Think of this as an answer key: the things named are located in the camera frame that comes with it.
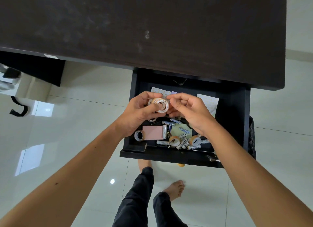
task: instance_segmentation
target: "person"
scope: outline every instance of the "person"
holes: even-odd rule
[[[132,98],[123,114],[55,174],[39,185],[1,220],[0,226],[71,226],[117,144],[155,113],[158,104],[145,107],[162,94],[143,92]],[[313,226],[313,212],[252,158],[211,116],[203,101],[179,93],[170,100],[170,117],[182,116],[208,138],[257,227]],[[149,161],[138,161],[141,174],[122,200],[113,226],[147,226],[147,203],[153,186]],[[171,208],[184,189],[181,181],[154,198],[158,226],[186,226]]]

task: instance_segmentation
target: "person's right arm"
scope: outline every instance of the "person's right arm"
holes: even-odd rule
[[[185,117],[209,139],[257,227],[313,226],[313,212],[235,141],[200,98],[184,93],[166,98],[172,106],[170,117]]]

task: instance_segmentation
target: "foot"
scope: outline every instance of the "foot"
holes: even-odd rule
[[[151,160],[138,159],[138,166],[139,171],[142,172],[145,167],[152,167]]]
[[[170,201],[173,201],[182,195],[184,187],[185,185],[183,184],[183,181],[178,180],[172,183],[167,189],[164,190],[164,192],[170,196]]]

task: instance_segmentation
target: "tile floor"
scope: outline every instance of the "tile floor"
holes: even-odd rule
[[[6,115],[9,97],[0,96],[0,217],[61,168],[113,122],[128,103],[131,70],[67,62],[61,87],[46,103],[25,101],[24,118]],[[251,90],[258,161],[313,209],[313,64],[286,61],[286,88]],[[118,145],[73,227],[111,226],[117,208],[139,174],[134,159],[119,157]],[[186,188],[173,202],[189,226],[254,226],[223,169],[153,162],[152,197],[182,179]],[[148,226],[156,226],[152,198]]]

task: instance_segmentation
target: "drawer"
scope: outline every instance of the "drawer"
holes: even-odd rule
[[[135,68],[132,75],[130,99],[143,91],[151,91],[151,87],[194,96],[204,94],[219,98],[215,119],[248,151],[249,87],[236,82],[211,82],[194,76]],[[142,125],[150,125],[150,123],[144,121]],[[140,153],[128,150],[127,147],[135,143],[134,135],[126,137],[120,157],[223,168],[220,162],[210,161],[207,157],[207,155],[214,155],[211,144],[201,145],[205,151],[195,151],[159,147],[156,146],[156,141],[148,141],[145,152]]]

